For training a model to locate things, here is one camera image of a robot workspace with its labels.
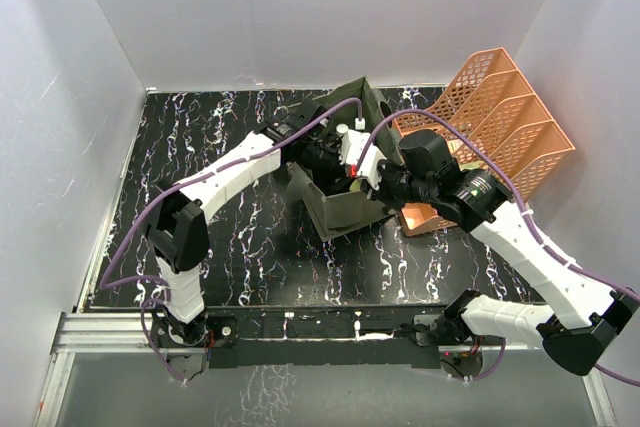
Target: black marble table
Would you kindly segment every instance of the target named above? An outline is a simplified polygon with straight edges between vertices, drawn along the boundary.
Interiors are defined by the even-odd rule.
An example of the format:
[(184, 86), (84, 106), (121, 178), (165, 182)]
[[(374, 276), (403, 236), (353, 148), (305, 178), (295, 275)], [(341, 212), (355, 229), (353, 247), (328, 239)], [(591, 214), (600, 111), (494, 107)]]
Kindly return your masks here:
[[(144, 106), (101, 272), (161, 178), (195, 174), (235, 147), (276, 109), (325, 91), (151, 94)], [(426, 108), (434, 87), (383, 89), (392, 109)], [(245, 189), (210, 224), (211, 251), (201, 269), (208, 306), (446, 304), (475, 288), (503, 300), (540, 297), (497, 254), (460, 229), (407, 237), (396, 218), (322, 242), (301, 203), (285, 206), (273, 176)], [(142, 238), (134, 238), (116, 277), (157, 274)], [(149, 283), (96, 292), (85, 309), (131, 309)]]

